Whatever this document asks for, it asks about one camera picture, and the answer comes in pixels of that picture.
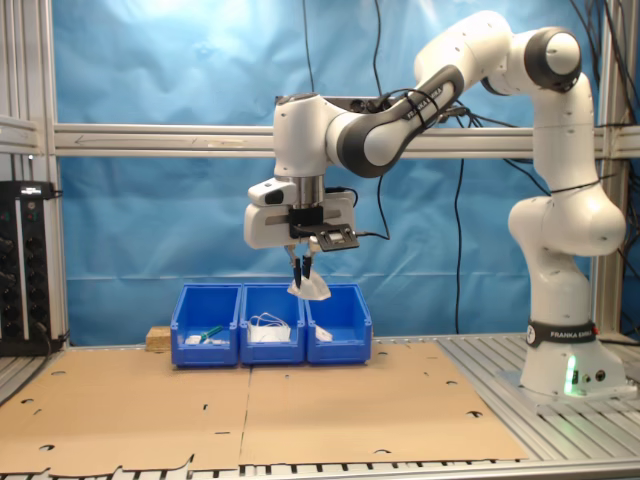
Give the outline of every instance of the knob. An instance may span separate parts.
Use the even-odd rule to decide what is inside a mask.
[[[29,255],[27,257],[27,265],[31,268],[44,268],[44,260],[40,255]]]
[[[16,276],[12,273],[0,272],[0,286],[13,287],[16,284]]]
[[[13,242],[0,237],[0,252],[9,253],[11,250],[13,250]]]
[[[12,307],[11,305],[7,305],[4,307],[4,311],[2,313],[3,317],[7,320],[17,320],[20,317],[20,311],[16,307]]]
[[[36,320],[42,320],[47,316],[47,309],[42,308],[40,305],[34,305],[30,310],[31,316]]]
[[[40,250],[42,248],[42,240],[39,238],[31,237],[25,242],[25,245],[29,250],[35,252],[36,250]]]
[[[41,302],[46,298],[47,296],[45,295],[45,293],[39,288],[32,288],[31,290],[29,290],[29,299],[32,302]]]
[[[22,327],[19,323],[16,322],[7,322],[4,327],[4,335],[7,337],[15,338],[22,332]]]
[[[35,272],[33,270],[31,272],[29,272],[29,277],[28,278],[29,278],[29,283],[31,285],[42,283],[45,280],[45,276],[44,275],[42,275],[39,272]]]
[[[18,292],[16,292],[13,288],[7,288],[4,292],[2,292],[2,300],[6,303],[11,303],[18,298]]]

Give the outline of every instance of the wooden block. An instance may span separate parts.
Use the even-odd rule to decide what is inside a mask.
[[[151,327],[147,333],[147,352],[171,351],[171,330],[169,327]]]

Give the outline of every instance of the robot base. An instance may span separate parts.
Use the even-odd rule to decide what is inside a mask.
[[[553,404],[620,400],[637,395],[636,386],[625,376],[622,361],[599,341],[529,347],[522,376],[519,372],[504,372],[501,377],[501,383],[536,413]]]

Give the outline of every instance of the power strip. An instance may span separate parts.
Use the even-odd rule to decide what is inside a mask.
[[[45,235],[46,182],[0,182],[0,356],[60,350],[51,338],[51,303]],[[46,329],[49,342],[36,324]]]

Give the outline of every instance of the white cloth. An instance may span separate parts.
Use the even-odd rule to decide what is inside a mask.
[[[331,291],[327,284],[314,270],[311,270],[309,278],[302,277],[300,288],[296,286],[295,280],[287,290],[292,295],[304,300],[326,300],[331,296]]]

